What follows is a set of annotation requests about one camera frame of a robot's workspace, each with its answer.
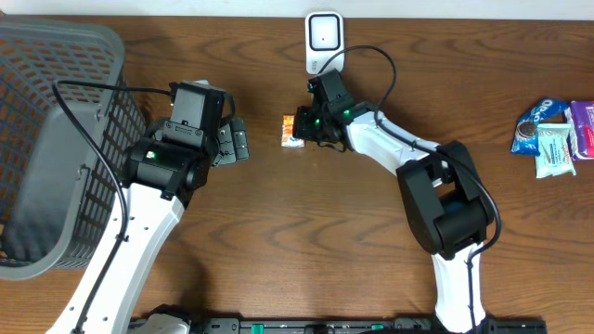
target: white device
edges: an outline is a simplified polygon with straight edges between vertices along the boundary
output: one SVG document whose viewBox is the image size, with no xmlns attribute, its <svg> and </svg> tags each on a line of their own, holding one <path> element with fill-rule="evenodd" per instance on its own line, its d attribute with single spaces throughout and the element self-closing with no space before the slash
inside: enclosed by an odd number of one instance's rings
<svg viewBox="0 0 594 334">
<path fill-rule="evenodd" d="M 309 74 L 318 74 L 335 53 L 344 50 L 344 24 L 341 14 L 333 11 L 314 12 L 305 18 L 305 67 Z M 342 71 L 344 54 L 326 68 Z"/>
</svg>

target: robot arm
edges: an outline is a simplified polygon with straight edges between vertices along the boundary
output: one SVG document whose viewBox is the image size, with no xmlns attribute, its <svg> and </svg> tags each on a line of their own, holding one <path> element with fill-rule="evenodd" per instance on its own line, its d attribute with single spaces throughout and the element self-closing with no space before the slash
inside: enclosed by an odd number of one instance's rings
<svg viewBox="0 0 594 334">
<path fill-rule="evenodd" d="M 126 236 L 110 263 L 85 315 L 85 334 L 128 332 L 130 316 L 157 253 L 179 223 L 194 191 L 206 184 L 212 166 L 249 156 L 240 119 L 222 117 L 229 95 L 207 82 L 172 84 L 174 111 L 160 139 L 142 137 L 124 154 L 121 180 L 129 218 Z M 83 306 L 108 261 L 118 236 L 122 212 L 119 199 L 79 287 L 47 333 L 75 332 Z M 192 324 L 154 315 L 134 333 L 185 334 Z"/>
<path fill-rule="evenodd" d="M 486 227 L 493 219 L 478 188 L 465 173 L 458 173 L 434 155 L 414 149 L 383 131 L 376 124 L 373 106 L 355 104 L 337 71 L 312 78 L 309 90 L 314 95 L 313 106 L 298 109 L 293 136 L 319 145 L 342 143 L 397 176 L 408 224 L 422 248 L 433 257 L 438 294 L 436 315 L 450 332 L 471 330 L 466 261 L 482 245 Z M 408 133 L 381 112 L 378 119 L 405 140 L 461 161 L 476 174 L 468 150 L 460 143 L 440 146 Z M 434 188 L 451 182 L 455 183 L 455 190 L 440 198 Z M 485 312 L 480 301 L 479 256 L 472 263 L 474 317 L 480 324 Z"/>
</svg>

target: wire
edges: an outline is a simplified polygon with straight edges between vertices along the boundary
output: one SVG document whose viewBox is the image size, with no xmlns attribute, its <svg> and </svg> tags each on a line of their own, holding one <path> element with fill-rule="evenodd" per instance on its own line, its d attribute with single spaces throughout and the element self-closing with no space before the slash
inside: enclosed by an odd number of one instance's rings
<svg viewBox="0 0 594 334">
<path fill-rule="evenodd" d="M 321 147 L 321 148 L 332 148 L 335 151 L 340 152 L 340 153 L 346 152 L 346 146 L 345 145 L 342 145 L 342 148 L 337 148 L 337 147 L 335 147 L 332 144 L 324 144 L 324 145 L 322 145 L 322 142 L 321 141 L 317 141 L 317 145 L 319 147 Z"/>
<path fill-rule="evenodd" d="M 125 197 L 123 195 L 123 189 L 122 189 L 122 184 L 120 183 L 120 179 L 118 178 L 116 173 L 113 171 L 113 168 L 110 165 L 110 163 L 108 162 L 105 155 L 103 155 L 103 153 L 101 152 L 101 148 L 99 148 L 99 146 L 95 143 L 95 141 L 93 140 L 91 135 L 89 133 L 87 133 L 86 130 L 83 128 L 83 126 L 78 122 L 78 120 L 76 119 L 76 116 L 74 116 L 74 114 L 72 113 L 70 108 L 68 108 L 68 105 L 66 105 L 64 98 L 62 98 L 62 95 L 60 94 L 60 92 L 58 90 L 58 86 L 60 84 L 80 85 L 80 86 L 109 89 L 112 91 L 121 91 L 121 92 L 159 93 L 159 94 L 164 94 L 167 96 L 169 96 L 170 93 L 168 91 L 165 91 L 162 89 L 157 89 L 157 88 L 119 87 L 119 86 L 113 86 L 113 85 L 102 84 L 102 83 L 86 83 L 86 82 L 79 82 L 79 81 L 72 81 L 72 80 L 57 80 L 52 83 L 52 91 L 54 92 L 56 101 L 62 107 L 64 114 L 66 114 L 68 119 L 71 121 L 72 125 L 74 125 L 74 128 L 76 128 L 76 130 L 79 132 L 79 134 L 81 134 L 83 139 L 86 141 L 86 143 L 89 145 L 89 147 L 95 152 L 95 154 L 97 154 L 97 157 L 99 158 L 101 163 L 103 163 L 103 165 L 105 166 L 105 169 L 107 170 L 108 175 L 110 176 L 111 180 L 115 184 L 116 193 L 117 193 L 118 197 L 120 198 L 120 206 L 122 207 L 122 225 L 120 227 L 120 233 L 116 237 L 115 243 L 113 244 L 113 248 L 111 249 L 108 259 L 106 260 L 105 264 L 103 265 L 103 268 L 101 268 L 101 271 L 99 272 L 99 275 L 97 276 L 97 280 L 95 281 L 95 284 L 91 288 L 91 291 L 89 292 L 89 295 L 86 298 L 86 301 L 84 302 L 83 309 L 81 310 L 81 314 L 79 315 L 78 321 L 76 322 L 76 327 L 72 330 L 73 333 L 83 333 L 83 323 L 86 320 L 86 315 L 89 311 L 89 308 L 91 307 L 91 304 L 93 303 L 93 299 L 97 295 L 97 291 L 99 290 L 99 287 L 101 286 L 101 282 L 103 281 L 103 278 L 105 278 L 105 275 L 107 274 L 108 270 L 110 269 L 110 265 L 113 262 L 113 259 L 115 258 L 115 255 L 118 252 L 120 245 L 122 245 L 122 242 L 125 241 L 126 229 L 128 227 L 128 206 L 126 205 Z"/>
<path fill-rule="evenodd" d="M 499 240 L 499 236 L 501 235 L 502 223 L 501 223 L 501 215 L 499 213 L 499 209 L 497 208 L 497 204 L 495 203 L 495 200 L 493 199 L 493 197 L 491 197 L 491 194 L 489 194 L 488 190 L 483 186 L 483 183 L 481 182 L 481 180 L 479 180 L 477 175 L 467 165 L 465 165 L 461 161 L 450 158 L 445 154 L 442 154 L 435 150 L 420 146 L 417 144 L 416 140 L 414 140 L 414 141 L 408 140 L 408 139 L 402 137 L 401 135 L 396 134 L 392 130 L 388 129 L 382 123 L 382 121 L 380 119 L 380 109 L 381 109 L 381 106 L 386 101 L 386 99 L 388 98 L 388 96 L 390 95 L 390 93 L 392 93 L 392 90 L 394 89 L 394 86 L 396 84 L 396 77 L 397 77 L 397 70 L 396 70 L 396 65 L 394 64 L 394 60 L 385 51 L 383 51 L 380 48 L 373 46 L 373 45 L 356 45 L 356 46 L 347 47 L 344 50 L 339 51 L 336 54 L 334 54 L 332 57 L 330 57 L 328 59 L 328 61 L 326 61 L 324 66 L 322 66 L 322 69 L 320 70 L 320 72 L 318 74 L 322 73 L 322 71 L 324 69 L 326 69 L 326 67 L 331 63 L 331 61 L 334 60 L 337 56 L 339 56 L 343 53 L 349 52 L 351 50 L 357 50 L 357 49 L 370 49 L 370 50 L 377 51 L 377 52 L 381 53 L 382 55 L 384 55 L 386 57 L 386 59 L 388 59 L 388 61 L 390 62 L 390 65 L 392 66 L 392 71 L 393 71 L 392 83 L 390 84 L 390 87 L 388 87 L 388 90 L 386 91 L 385 95 L 381 98 L 380 103 L 378 103 L 377 107 L 373 111 L 373 119 L 374 119 L 375 123 L 378 124 L 378 126 L 384 132 L 386 132 L 388 135 L 391 135 L 395 139 L 400 140 L 401 142 L 411 146 L 413 149 L 418 149 L 418 150 L 428 153 L 430 155 L 434 155 L 435 157 L 439 158 L 442 161 L 445 161 L 447 164 L 453 166 L 454 168 L 464 172 L 466 174 L 466 176 L 468 176 L 468 178 L 471 180 L 471 182 L 473 182 L 479 188 L 479 190 L 481 190 L 481 192 L 484 195 L 484 199 L 486 199 L 486 201 L 489 203 L 489 205 L 493 208 L 495 226 L 496 226 L 495 234 L 481 248 L 471 252 L 468 256 L 467 261 L 466 261 L 466 266 L 468 269 L 469 299 L 470 299 L 469 309 L 471 312 L 472 329 L 474 330 L 475 333 L 478 333 L 478 328 L 476 327 L 476 319 L 474 318 L 474 291 L 473 291 L 473 287 L 472 287 L 472 268 L 473 268 L 472 259 L 475 256 L 477 256 L 477 255 L 481 254 L 482 252 L 493 247 L 493 245 L 495 245 L 495 243 Z"/>
</svg>

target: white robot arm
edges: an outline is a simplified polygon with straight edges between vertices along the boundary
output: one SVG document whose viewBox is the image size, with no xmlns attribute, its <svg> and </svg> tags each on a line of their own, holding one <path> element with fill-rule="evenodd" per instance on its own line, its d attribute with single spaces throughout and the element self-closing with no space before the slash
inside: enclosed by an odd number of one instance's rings
<svg viewBox="0 0 594 334">
<path fill-rule="evenodd" d="M 379 118 L 383 125 L 392 132 L 401 135 L 409 141 L 417 142 L 417 145 L 435 150 L 439 144 L 415 137 L 401 127 L 390 122 L 380 112 Z M 429 154 L 395 139 L 383 131 L 375 122 L 373 111 L 368 111 L 353 119 L 346 126 L 349 143 L 354 152 L 364 154 L 377 161 L 385 169 L 396 175 L 396 170 L 408 161 L 420 161 Z M 433 186 L 440 186 L 441 179 L 433 181 Z M 433 269 L 437 283 L 437 304 L 435 314 L 442 325 L 453 333 L 465 333 L 472 329 L 469 318 L 469 287 L 466 261 L 472 251 L 476 251 L 482 243 L 476 243 L 456 252 L 451 260 L 446 260 L 440 254 L 433 254 Z M 481 305 L 480 279 L 479 279 L 479 257 L 472 259 L 473 298 L 474 316 L 477 323 L 485 318 L 485 312 Z"/>
<path fill-rule="evenodd" d="M 126 333 L 136 301 L 157 253 L 184 213 L 184 206 L 178 198 L 162 199 L 161 191 L 157 188 L 131 184 L 125 193 L 130 212 L 127 240 L 120 246 L 93 299 L 83 326 L 85 334 Z M 116 197 L 110 223 L 84 272 L 81 283 L 58 321 L 47 331 L 48 334 L 70 333 L 74 328 L 120 231 L 122 212 L 118 201 Z M 166 333 L 189 331 L 189 325 L 178 319 L 174 328 L 177 329 Z"/>
<path fill-rule="evenodd" d="M 309 83 L 314 103 L 311 108 L 298 109 L 293 136 L 320 146 L 331 143 L 323 146 L 335 149 L 332 144 L 342 143 L 344 150 L 367 155 L 398 177 L 411 230 L 433 257 L 437 318 L 449 332 L 468 332 L 473 328 L 472 304 L 475 323 L 480 324 L 485 319 L 480 299 L 480 255 L 472 258 L 473 303 L 467 261 L 469 254 L 482 247 L 493 214 L 464 173 L 457 173 L 455 167 L 426 152 L 439 150 L 464 161 L 476 173 L 466 148 L 457 142 L 440 146 L 426 141 L 390 122 L 382 112 L 375 115 L 373 106 L 356 105 L 336 70 L 319 74 Z M 440 198 L 434 188 L 450 182 L 456 183 L 456 190 Z"/>
</svg>

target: small orange package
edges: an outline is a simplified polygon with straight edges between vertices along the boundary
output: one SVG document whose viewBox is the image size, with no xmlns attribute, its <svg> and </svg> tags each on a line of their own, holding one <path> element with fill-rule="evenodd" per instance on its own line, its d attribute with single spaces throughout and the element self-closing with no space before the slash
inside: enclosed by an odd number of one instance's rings
<svg viewBox="0 0 594 334">
<path fill-rule="evenodd" d="M 305 142 L 303 139 L 297 139 L 293 137 L 293 122 L 295 116 L 283 115 L 282 116 L 282 140 L 280 145 L 284 148 L 303 148 Z"/>
</svg>

